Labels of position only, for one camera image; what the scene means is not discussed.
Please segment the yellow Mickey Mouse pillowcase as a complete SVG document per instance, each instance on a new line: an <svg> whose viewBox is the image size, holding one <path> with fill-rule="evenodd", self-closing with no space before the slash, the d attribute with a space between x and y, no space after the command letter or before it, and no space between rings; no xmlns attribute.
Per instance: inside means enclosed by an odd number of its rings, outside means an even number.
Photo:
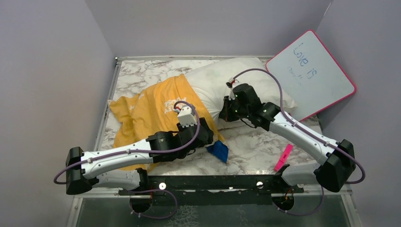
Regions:
<svg viewBox="0 0 401 227"><path fill-rule="evenodd" d="M226 163L228 147L218 132L212 115L183 74L154 84L134 97L122 96L109 103L109 108L121 126L114 138L114 148L126 146L158 131L176 131L178 118L173 111L177 101L195 106L200 118L204 118L214 132L213 145L207 151Z"/></svg>

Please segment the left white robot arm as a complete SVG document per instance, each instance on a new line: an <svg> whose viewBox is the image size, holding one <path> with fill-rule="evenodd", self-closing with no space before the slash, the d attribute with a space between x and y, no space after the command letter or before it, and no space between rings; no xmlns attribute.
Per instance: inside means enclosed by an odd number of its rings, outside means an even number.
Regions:
<svg viewBox="0 0 401 227"><path fill-rule="evenodd" d="M190 151L213 142L214 133L204 118L198 125L177 124L177 127L177 131L159 131L136 143L110 150L71 148L66 159L66 194L82 194L96 187L145 193L149 182L139 165L183 159Z"/></svg>

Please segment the white pillow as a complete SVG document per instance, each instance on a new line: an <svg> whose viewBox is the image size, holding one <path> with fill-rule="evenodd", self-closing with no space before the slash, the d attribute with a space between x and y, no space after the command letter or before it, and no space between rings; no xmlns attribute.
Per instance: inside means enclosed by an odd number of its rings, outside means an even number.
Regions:
<svg viewBox="0 0 401 227"><path fill-rule="evenodd" d="M279 89L276 81L264 72L263 63L258 58L232 58L193 69L185 74L191 88L208 111L199 116L207 120L209 127L222 130L251 124L249 120L226 122L219 118L224 97L230 94L226 83L236 75L239 75L236 82L252 86L261 102L283 104L287 113L297 109L296 101L283 88Z"/></svg>

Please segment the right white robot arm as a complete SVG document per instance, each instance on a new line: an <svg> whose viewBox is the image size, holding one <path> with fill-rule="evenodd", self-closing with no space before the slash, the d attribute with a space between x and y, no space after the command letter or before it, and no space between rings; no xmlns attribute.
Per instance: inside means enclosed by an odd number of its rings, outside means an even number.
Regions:
<svg viewBox="0 0 401 227"><path fill-rule="evenodd" d="M351 142L337 142L305 127L278 105L261 102L252 86L246 83L235 86L223 102L220 119L226 122L247 119L254 127L289 140L316 161L297 166L285 164L273 179L276 191L285 192L297 184L319 184L328 191L339 192L354 172L356 163Z"/></svg>

